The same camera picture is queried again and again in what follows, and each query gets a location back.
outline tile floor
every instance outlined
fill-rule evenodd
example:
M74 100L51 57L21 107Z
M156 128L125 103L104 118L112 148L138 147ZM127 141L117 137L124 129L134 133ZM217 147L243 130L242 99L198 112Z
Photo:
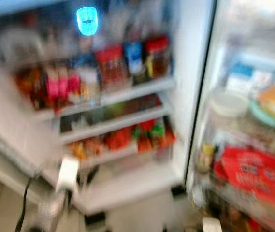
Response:
M0 232L13 232L22 208L22 197L0 183ZM36 206L27 204L25 223L36 212ZM167 228L187 228L200 218L190 208L186 198L173 200L169 191L164 191L141 201L132 202L107 212L106 225L112 232L161 232ZM64 212L57 227L57 232L88 232L84 218L77 210Z

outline refrigerator light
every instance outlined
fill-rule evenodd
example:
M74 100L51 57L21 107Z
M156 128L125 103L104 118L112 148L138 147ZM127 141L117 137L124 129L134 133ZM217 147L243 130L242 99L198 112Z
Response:
M83 35L94 35L98 29L98 12L95 7L82 7L76 12L77 24Z

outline container lid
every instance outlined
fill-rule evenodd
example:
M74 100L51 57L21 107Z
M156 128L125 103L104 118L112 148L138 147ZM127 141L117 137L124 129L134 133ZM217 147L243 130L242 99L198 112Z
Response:
M254 117L256 117L258 120L271 127L275 127L275 118L263 111L263 109L256 101L250 102L250 110Z
M220 116L239 117L245 115L249 99L233 91L216 91L210 96L210 107Z
M122 46L109 47L95 53L98 62L107 62L122 57Z
M169 40L166 36L148 40L145 43L147 52L161 52L168 47Z

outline cable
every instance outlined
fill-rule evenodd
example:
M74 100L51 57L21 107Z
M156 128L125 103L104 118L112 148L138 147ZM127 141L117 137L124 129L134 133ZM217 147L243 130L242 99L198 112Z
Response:
M18 223L16 225L15 232L21 232L23 220L25 219L25 214L26 214L27 192L28 192L28 188L33 180L34 180L34 178L32 178L32 177L29 178L28 183L26 185L25 193L23 195L22 213L21 213Z

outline red box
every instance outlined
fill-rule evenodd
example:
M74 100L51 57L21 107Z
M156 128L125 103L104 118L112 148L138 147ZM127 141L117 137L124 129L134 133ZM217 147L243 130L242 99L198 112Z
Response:
M275 209L275 154L228 147L222 164L229 182Z

